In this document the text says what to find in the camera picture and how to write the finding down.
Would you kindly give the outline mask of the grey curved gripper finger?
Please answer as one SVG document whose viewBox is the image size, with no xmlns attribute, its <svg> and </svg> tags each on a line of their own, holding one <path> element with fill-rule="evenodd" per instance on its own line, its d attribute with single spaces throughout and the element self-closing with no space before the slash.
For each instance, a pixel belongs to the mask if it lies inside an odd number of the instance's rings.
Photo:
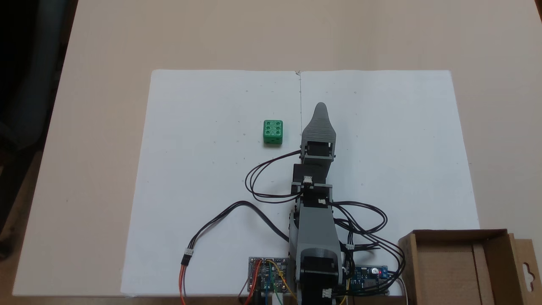
<svg viewBox="0 0 542 305">
<path fill-rule="evenodd" d="M 330 122 L 327 106 L 323 102 L 317 103 L 312 119 L 301 133 L 301 144 L 307 144 L 309 141 L 336 143 L 336 132 Z"/>
</svg>

